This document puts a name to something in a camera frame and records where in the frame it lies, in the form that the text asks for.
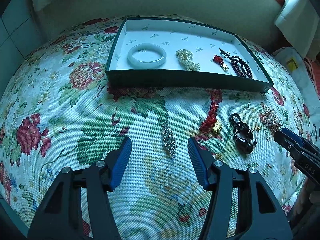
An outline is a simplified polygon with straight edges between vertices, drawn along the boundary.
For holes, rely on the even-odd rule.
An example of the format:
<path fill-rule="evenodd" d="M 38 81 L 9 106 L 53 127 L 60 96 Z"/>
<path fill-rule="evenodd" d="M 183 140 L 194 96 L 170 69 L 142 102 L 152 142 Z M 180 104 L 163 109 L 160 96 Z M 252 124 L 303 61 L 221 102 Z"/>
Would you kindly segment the pearl cluster brooch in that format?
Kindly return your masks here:
<path fill-rule="evenodd" d="M 260 121 L 270 130 L 272 134 L 278 131 L 282 122 L 276 111 L 270 107 L 263 106 L 260 114 Z"/>

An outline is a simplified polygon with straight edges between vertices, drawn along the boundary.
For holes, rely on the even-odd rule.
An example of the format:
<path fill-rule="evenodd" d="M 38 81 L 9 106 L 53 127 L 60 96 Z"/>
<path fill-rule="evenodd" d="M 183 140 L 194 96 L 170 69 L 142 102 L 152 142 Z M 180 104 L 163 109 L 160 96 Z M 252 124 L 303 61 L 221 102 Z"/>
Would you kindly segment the black cord bead pendant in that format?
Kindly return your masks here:
<path fill-rule="evenodd" d="M 242 154 L 251 154 L 257 145 L 257 139 L 254 139 L 252 130 L 242 121 L 238 113 L 231 114 L 229 121 L 233 126 L 233 140 L 236 148 Z"/>

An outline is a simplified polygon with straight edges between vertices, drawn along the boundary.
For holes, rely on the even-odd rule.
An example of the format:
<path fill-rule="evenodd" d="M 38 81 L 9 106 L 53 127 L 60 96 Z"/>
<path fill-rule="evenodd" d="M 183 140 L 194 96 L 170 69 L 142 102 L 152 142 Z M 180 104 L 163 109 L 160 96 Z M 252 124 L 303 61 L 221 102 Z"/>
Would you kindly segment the red knot gold charm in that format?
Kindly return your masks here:
<path fill-rule="evenodd" d="M 199 130 L 202 133 L 212 132 L 213 134 L 219 134 L 222 125 L 217 119 L 217 110 L 219 109 L 219 103 L 222 101 L 222 92 L 219 89 L 214 89 L 210 92 L 210 108 L 206 119 L 202 122 Z"/>

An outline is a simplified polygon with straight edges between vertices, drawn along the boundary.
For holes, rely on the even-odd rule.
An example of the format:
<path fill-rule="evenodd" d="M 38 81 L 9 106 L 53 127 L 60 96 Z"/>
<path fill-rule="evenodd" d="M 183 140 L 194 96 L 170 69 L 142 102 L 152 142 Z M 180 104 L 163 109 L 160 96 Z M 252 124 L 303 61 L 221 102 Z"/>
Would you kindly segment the silver crystal brooch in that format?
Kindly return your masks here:
<path fill-rule="evenodd" d="M 171 128 L 167 124 L 164 124 L 162 126 L 161 136 L 162 136 L 162 144 L 163 144 L 165 151 L 167 152 L 167 154 L 171 158 L 174 158 L 175 153 L 176 153 L 177 144 L 176 144 L 174 134 L 173 134 Z"/>

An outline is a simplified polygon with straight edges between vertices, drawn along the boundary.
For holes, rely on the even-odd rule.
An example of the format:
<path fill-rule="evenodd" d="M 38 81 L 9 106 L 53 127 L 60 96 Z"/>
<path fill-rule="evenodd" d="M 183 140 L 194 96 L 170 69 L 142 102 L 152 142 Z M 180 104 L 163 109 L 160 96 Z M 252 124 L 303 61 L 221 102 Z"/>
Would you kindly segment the small red knot charm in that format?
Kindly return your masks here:
<path fill-rule="evenodd" d="M 214 63 L 218 64 L 224 71 L 228 70 L 228 66 L 224 63 L 221 56 L 214 55 L 213 61 Z"/>

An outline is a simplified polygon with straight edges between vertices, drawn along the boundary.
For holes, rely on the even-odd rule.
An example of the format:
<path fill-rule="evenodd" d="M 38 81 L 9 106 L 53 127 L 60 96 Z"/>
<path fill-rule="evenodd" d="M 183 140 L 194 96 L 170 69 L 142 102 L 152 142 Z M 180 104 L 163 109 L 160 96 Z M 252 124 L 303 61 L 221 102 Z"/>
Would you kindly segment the white jade bangle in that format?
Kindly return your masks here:
<path fill-rule="evenodd" d="M 166 62 L 167 54 L 159 45 L 141 43 L 129 50 L 127 60 L 136 69 L 156 69 Z"/>

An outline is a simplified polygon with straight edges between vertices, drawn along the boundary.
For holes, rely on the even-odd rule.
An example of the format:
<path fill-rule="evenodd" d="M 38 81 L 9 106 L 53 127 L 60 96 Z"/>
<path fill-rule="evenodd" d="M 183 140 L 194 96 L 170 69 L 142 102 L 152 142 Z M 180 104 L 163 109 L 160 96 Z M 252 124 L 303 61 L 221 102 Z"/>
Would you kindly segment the green jewelry tray box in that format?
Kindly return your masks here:
<path fill-rule="evenodd" d="M 166 62 L 136 69 L 129 50 L 141 43 L 162 47 Z M 214 63 L 221 56 L 228 70 Z M 121 24 L 107 64 L 112 87 L 203 87 L 267 92 L 273 82 L 248 45 L 236 34 L 210 25 L 160 17 L 132 17 Z"/>

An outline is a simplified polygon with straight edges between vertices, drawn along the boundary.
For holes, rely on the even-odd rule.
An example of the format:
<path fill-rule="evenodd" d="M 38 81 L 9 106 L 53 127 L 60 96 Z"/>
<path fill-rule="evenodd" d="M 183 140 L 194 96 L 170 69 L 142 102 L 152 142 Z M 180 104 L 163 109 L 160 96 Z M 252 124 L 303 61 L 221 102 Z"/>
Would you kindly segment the pink blanket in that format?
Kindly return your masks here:
<path fill-rule="evenodd" d="M 315 87 L 316 93 L 319 96 L 319 88 L 320 88 L 319 62 L 317 60 L 312 61 L 310 58 L 305 57 L 304 63 L 306 65 L 308 75 Z"/>

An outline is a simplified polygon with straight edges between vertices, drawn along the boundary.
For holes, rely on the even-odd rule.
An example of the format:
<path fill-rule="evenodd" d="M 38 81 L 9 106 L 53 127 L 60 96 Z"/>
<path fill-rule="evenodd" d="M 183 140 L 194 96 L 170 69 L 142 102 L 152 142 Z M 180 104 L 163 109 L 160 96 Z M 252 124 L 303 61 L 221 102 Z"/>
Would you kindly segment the patterned pillow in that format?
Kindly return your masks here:
<path fill-rule="evenodd" d="M 292 47 L 280 48 L 272 56 L 289 71 L 301 92 L 310 115 L 319 114 L 319 96 L 308 75 L 304 60 L 297 51 Z"/>

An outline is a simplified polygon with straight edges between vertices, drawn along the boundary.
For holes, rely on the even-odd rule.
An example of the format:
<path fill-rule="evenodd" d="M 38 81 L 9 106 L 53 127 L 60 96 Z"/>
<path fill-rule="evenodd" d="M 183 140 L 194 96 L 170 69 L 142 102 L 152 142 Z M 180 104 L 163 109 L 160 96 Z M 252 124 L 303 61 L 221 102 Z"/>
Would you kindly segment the floral bedspread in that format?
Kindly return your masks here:
<path fill-rule="evenodd" d="M 1 97 L 1 195 L 26 226 L 60 170 L 78 170 L 104 159 L 132 140 L 119 187 L 108 195 L 123 239 L 197 239 L 210 193 L 198 184 L 187 152 L 194 137 L 201 148 L 233 168 L 256 167 L 285 211 L 297 198 L 304 175 L 260 121 L 263 106 L 282 126 L 317 141 L 315 122 L 284 66 L 247 41 L 274 85 L 264 94 L 221 90 L 219 134 L 202 133 L 210 108 L 209 88 L 113 89 L 105 67 L 122 19 L 98 18 L 65 30 L 29 54 Z M 242 154 L 229 116 L 238 113 L 257 145 Z M 177 148 L 162 144 L 167 124 Z"/>

